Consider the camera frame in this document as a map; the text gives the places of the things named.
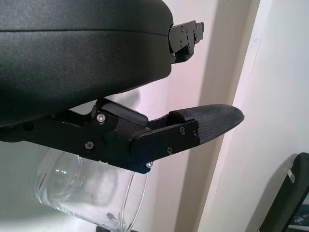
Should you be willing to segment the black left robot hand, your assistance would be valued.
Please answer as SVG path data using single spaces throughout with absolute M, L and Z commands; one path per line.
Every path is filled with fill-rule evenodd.
M 108 99 L 166 78 L 204 24 L 175 25 L 161 0 L 3 0 L 0 139 L 27 141 L 141 174 L 244 120 L 226 104 L 155 120 Z

